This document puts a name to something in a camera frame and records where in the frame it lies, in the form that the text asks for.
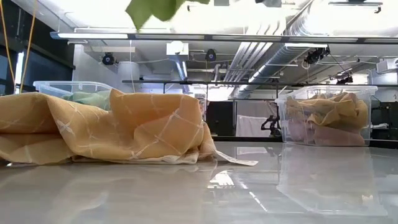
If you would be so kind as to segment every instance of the yellow patterned fabric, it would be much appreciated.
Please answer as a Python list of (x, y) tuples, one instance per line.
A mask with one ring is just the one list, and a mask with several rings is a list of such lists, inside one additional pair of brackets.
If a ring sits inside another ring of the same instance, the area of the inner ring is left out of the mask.
[(41, 93), (0, 97), (0, 157), (193, 164), (215, 152), (197, 99), (112, 90), (109, 101), (111, 111)]

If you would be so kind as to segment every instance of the ceiling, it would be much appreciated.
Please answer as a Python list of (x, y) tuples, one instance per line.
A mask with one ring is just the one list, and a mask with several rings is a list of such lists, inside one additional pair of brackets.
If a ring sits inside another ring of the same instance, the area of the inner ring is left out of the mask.
[[(27, 12), (34, 10), (34, 0), (13, 0)], [(110, 3), (109, 0), (38, 0), (37, 18), (49, 25), (54, 30), (61, 32), (72, 32), (77, 27), (110, 27), (110, 28), (134, 28), (129, 16), (124, 12), (129, 0), (117, 0)], [(396, 0), (378, 0), (383, 2), (382, 11), (374, 13), (374, 8), (363, 7), (329, 7), (327, 10), (315, 8), (311, 15), (313, 19), (311, 30), (326, 29), (329, 35), (355, 35), (355, 36), (396, 36), (398, 35), (398, 7)], [(169, 22), (160, 22), (151, 17), (144, 25), (144, 32), (171, 32), (171, 33), (212, 33), (212, 34), (245, 34), (249, 27), (256, 24), (271, 24), (276, 19), (284, 18), (289, 21), (299, 12), (308, 0), (285, 0), (282, 9), (266, 8), (263, 4), (255, 4), (254, 0), (230, 1), (230, 6), (214, 6), (214, 1), (209, 6), (203, 6), (192, 2), (186, 2), (178, 11), (176, 16)], [(329, 0), (314, 0), (326, 4)], [(217, 60), (234, 59), (234, 55), (241, 43), (238, 42), (189, 42), (189, 49), (195, 50), (192, 60), (187, 63), (188, 68), (213, 68), (214, 63), (203, 63), (203, 52), (215, 49), (218, 54)], [(134, 48), (134, 53), (128, 50), (115, 51), (114, 55), (119, 61), (131, 60), (146, 62), (166, 59), (165, 41), (129, 41), (129, 40), (107, 40), (90, 41), (85, 50), (90, 51), (90, 46), (97, 47), (124, 47)], [(277, 46), (273, 45), (260, 59), (254, 68), (259, 68), (272, 55)], [(354, 56), (361, 57), (367, 62), (377, 62), (377, 57), (398, 55), (398, 47), (393, 45), (331, 45), (331, 53), (335, 58), (327, 57), (322, 62), (347, 62), (357, 60)], [(91, 52), (90, 55), (100, 60), (103, 52)], [(292, 64), (298, 67), (281, 67), (283, 76), (281, 82), (322, 82), (329, 76), (336, 75), (342, 71), (339, 65), (314, 65), (308, 70), (302, 67), (303, 56), (298, 55)], [(152, 73), (167, 74), (175, 70), (174, 63), (161, 61), (147, 63)], [(344, 69), (356, 67), (363, 70), (374, 67), (367, 63), (347, 63), (342, 65)]]

